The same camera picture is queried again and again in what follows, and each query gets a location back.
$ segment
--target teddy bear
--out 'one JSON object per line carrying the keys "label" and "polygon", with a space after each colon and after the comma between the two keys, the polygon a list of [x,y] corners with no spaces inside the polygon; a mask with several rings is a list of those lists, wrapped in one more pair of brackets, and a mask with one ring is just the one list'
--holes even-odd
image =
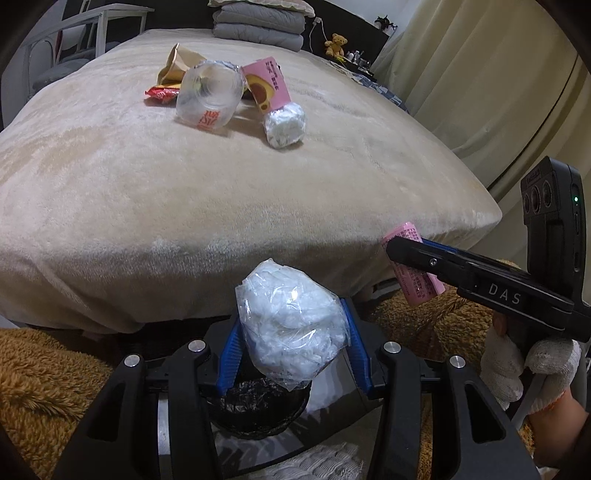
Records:
{"label": "teddy bear", "polygon": [[326,54],[329,57],[344,57],[345,52],[343,51],[342,46],[347,43],[347,39],[344,38],[342,35],[333,33],[333,39],[327,40],[324,42],[324,46],[328,47],[326,49]]}

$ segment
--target clear plastic cup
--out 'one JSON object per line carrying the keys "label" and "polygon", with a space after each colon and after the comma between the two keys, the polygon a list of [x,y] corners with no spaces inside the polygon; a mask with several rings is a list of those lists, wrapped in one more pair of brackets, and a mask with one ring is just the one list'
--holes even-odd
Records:
{"label": "clear plastic cup", "polygon": [[238,66],[226,61],[204,60],[183,77],[177,97],[177,115],[198,128],[223,127],[240,103],[244,84]]}

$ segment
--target gloved hand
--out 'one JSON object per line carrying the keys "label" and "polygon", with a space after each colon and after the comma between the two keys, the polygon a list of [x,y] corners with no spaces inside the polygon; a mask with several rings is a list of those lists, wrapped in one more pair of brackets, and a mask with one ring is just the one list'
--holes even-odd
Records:
{"label": "gloved hand", "polygon": [[547,378],[529,413],[540,411],[558,400],[569,387],[579,366],[581,348],[578,342],[562,338],[541,340],[530,349],[525,361],[513,341],[506,335],[506,317],[493,314],[493,325],[485,340],[480,361],[480,377],[496,397],[503,410],[523,395],[519,376],[525,367]]}

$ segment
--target bed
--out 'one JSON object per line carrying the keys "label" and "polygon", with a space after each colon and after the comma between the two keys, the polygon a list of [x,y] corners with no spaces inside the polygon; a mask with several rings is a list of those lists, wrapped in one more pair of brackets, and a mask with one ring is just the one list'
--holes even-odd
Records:
{"label": "bed", "polygon": [[[308,115],[303,143],[273,150],[248,102],[204,132],[145,101],[176,42],[237,64],[274,56]],[[348,296],[391,275],[379,240],[397,225],[469,248],[500,218],[439,140],[324,60],[151,30],[44,88],[0,133],[0,314],[97,333],[224,315],[268,258]]]}

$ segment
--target curtain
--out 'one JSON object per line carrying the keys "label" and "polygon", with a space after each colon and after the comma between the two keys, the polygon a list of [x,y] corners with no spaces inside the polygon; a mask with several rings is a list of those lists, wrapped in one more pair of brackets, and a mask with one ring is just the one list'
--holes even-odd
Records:
{"label": "curtain", "polygon": [[591,196],[589,72],[535,0],[423,0],[373,70],[499,203],[474,251],[526,267],[519,181],[545,155],[578,168]]}

